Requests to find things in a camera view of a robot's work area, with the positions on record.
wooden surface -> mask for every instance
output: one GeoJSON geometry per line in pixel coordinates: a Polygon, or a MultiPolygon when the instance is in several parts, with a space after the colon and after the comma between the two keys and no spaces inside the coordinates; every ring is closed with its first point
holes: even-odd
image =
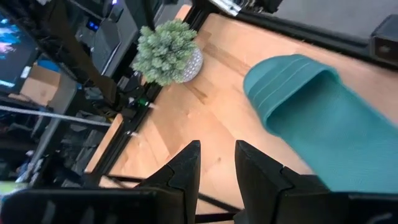
{"type": "MultiPolygon", "coordinates": [[[[201,72],[161,91],[159,108],[130,140],[112,174],[148,177],[194,139],[201,141],[200,192],[237,207],[243,206],[234,166],[237,139],[301,174],[311,173],[286,143],[264,130],[243,94],[248,70],[278,55],[303,54],[335,67],[345,84],[398,123],[394,72],[216,14],[209,15],[196,42],[205,58],[201,72]]],[[[198,213],[219,211],[198,203],[198,213]]]]}
{"type": "Polygon", "coordinates": [[[102,154],[104,153],[106,147],[108,144],[111,142],[115,132],[118,130],[120,127],[120,124],[123,121],[123,117],[118,114],[114,121],[112,122],[112,125],[109,127],[108,131],[106,132],[104,138],[102,139],[101,143],[97,147],[97,150],[95,151],[93,157],[91,158],[90,162],[88,163],[85,172],[91,172],[93,171],[95,165],[97,162],[100,160],[102,154]]]}

desk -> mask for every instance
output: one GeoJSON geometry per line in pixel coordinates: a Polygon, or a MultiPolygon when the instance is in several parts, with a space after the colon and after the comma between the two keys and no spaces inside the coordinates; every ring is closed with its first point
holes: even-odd
{"type": "MultiPolygon", "coordinates": [[[[303,54],[335,67],[346,85],[398,124],[395,72],[217,14],[207,17],[196,42],[204,54],[201,72],[191,82],[163,88],[155,101],[159,108],[139,137],[128,142],[110,174],[148,177],[193,139],[201,141],[200,192],[237,207],[243,207],[234,165],[237,139],[298,173],[311,174],[283,140],[265,131],[243,93],[248,70],[278,55],[303,54]]],[[[197,210],[219,212],[205,202],[197,210]]]]}

white cable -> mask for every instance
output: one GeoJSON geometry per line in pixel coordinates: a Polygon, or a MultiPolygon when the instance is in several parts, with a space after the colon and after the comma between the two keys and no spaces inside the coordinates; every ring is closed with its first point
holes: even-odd
{"type": "Polygon", "coordinates": [[[31,115],[37,115],[37,116],[47,116],[47,117],[51,117],[51,118],[59,118],[59,119],[76,121],[76,122],[80,122],[80,123],[86,123],[86,124],[92,124],[92,125],[98,125],[98,126],[108,126],[108,127],[111,126],[111,124],[106,123],[106,122],[92,121],[92,120],[88,120],[88,119],[84,119],[84,118],[76,118],[73,116],[48,113],[48,112],[43,112],[43,111],[25,110],[25,109],[13,108],[10,106],[0,105],[0,110],[10,111],[10,112],[15,112],[15,113],[31,114],[31,115]]]}

computer monitor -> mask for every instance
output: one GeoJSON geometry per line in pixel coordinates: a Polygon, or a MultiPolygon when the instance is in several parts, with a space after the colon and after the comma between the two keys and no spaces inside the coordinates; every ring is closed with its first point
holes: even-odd
{"type": "Polygon", "coordinates": [[[19,93],[37,58],[36,48],[34,39],[0,13],[0,92],[19,93]]]}

white pot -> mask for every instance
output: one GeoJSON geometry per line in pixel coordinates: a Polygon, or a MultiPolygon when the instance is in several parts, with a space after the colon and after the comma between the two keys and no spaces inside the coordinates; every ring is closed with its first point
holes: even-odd
{"type": "Polygon", "coordinates": [[[202,65],[203,65],[203,54],[201,53],[200,49],[197,47],[193,51],[191,59],[188,61],[187,65],[185,66],[182,82],[189,82],[193,78],[195,78],[195,76],[198,75],[202,65]]]}

